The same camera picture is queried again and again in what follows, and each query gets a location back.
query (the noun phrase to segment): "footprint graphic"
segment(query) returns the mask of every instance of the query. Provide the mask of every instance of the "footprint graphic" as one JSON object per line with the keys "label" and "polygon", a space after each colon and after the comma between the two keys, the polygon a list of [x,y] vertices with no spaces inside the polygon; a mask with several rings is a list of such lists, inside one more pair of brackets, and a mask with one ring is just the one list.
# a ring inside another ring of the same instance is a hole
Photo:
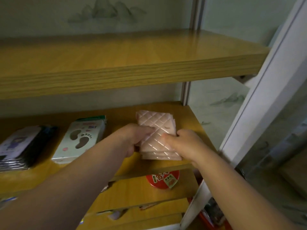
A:
{"label": "footprint graphic", "polygon": [[76,139],[78,139],[78,135],[80,134],[80,132],[81,132],[81,129],[74,130],[72,133],[70,133],[69,138],[70,138],[71,140],[76,140]]}
{"label": "footprint graphic", "polygon": [[90,138],[92,138],[92,136],[90,134],[81,134],[81,138],[79,143],[75,146],[76,149],[82,148],[83,146],[85,146],[88,141],[90,140]]}

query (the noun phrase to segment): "red lid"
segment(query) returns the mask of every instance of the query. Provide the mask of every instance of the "red lid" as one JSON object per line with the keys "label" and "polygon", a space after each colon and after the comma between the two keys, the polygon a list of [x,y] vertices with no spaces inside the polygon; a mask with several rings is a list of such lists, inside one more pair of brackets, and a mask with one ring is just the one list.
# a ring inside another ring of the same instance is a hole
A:
{"label": "red lid", "polygon": [[156,188],[170,189],[178,182],[179,170],[162,174],[147,175],[146,178],[147,181]]}

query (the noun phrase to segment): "hand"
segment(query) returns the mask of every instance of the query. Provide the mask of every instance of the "hand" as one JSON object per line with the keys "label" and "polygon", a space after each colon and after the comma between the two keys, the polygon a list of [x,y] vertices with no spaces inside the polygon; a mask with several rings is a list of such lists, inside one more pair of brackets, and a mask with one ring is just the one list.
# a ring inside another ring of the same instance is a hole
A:
{"label": "hand", "polygon": [[122,142],[127,144],[126,157],[130,157],[134,152],[134,145],[140,142],[146,135],[150,135],[154,131],[154,127],[138,126],[135,123],[129,123],[114,132],[112,135],[118,137]]}
{"label": "hand", "polygon": [[162,137],[179,155],[192,161],[195,167],[198,167],[197,162],[202,155],[213,152],[194,131],[181,129],[177,134],[179,136],[164,133]]}

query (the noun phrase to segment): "right hand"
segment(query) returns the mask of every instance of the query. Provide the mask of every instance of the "right hand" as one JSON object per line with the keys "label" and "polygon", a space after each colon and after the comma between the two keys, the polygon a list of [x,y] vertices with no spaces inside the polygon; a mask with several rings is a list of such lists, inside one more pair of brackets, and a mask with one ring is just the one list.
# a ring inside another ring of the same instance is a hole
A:
{"label": "right hand", "polygon": [[205,154],[213,153],[194,131],[181,129],[177,131],[177,134],[179,136],[164,133],[162,137],[165,143],[174,148],[179,155],[192,161],[195,167],[198,167],[197,162],[201,160]]}

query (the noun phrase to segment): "stack of pink pads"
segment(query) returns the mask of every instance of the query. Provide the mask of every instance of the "stack of pink pads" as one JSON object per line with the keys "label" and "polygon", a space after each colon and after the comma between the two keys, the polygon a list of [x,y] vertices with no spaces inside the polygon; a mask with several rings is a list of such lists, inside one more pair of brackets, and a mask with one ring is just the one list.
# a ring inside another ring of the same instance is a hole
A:
{"label": "stack of pink pads", "polygon": [[176,135],[176,124],[170,113],[159,113],[140,110],[136,113],[140,126],[154,127],[156,131],[140,142],[142,159],[149,160],[182,160],[181,156],[167,145],[161,135],[168,133]]}

